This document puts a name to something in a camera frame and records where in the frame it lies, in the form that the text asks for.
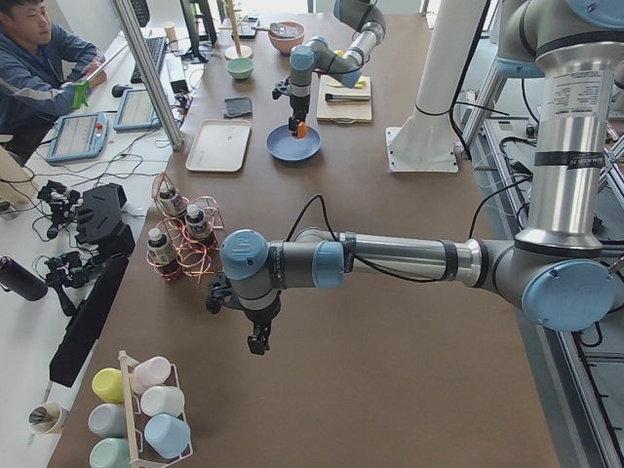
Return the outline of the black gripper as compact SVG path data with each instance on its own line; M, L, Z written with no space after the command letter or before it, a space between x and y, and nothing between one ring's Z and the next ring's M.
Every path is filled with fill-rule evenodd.
M246 317L253 323L253 332L248 336L248 346L252 354L260 353L260 344L263 352L270 350L271 324L280 311L280 301L274 301L263 309L245 311Z
M298 134L299 122L304 122L309 112L310 96L290 96L292 116L289 118L289 130L292 135Z

